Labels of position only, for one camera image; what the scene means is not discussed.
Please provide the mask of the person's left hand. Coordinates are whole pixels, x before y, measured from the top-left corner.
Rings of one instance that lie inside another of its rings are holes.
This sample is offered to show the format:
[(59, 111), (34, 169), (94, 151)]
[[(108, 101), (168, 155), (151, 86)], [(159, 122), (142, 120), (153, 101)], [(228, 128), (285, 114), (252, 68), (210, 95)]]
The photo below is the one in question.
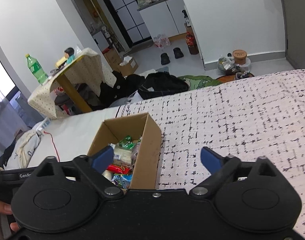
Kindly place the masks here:
[[(11, 215), (12, 214), (11, 205), (0, 201), (0, 214)], [(10, 224), (10, 229), (14, 232), (17, 232), (19, 231), (20, 228), (18, 224), (14, 222)]]

